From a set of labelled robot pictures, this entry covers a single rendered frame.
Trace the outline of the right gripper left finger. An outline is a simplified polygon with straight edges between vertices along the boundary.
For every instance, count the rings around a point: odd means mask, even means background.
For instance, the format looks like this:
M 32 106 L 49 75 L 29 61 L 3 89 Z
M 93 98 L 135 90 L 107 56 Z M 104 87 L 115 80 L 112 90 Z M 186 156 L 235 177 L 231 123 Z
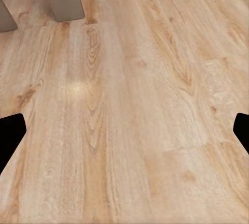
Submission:
M 0 119 L 0 174 L 26 133 L 21 113 Z

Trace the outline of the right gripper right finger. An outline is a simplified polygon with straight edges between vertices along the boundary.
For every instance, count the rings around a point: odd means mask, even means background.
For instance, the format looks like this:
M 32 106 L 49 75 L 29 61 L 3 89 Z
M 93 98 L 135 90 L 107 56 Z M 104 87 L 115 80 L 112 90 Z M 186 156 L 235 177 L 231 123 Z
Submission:
M 249 115 L 238 113 L 234 121 L 233 132 L 249 153 Z

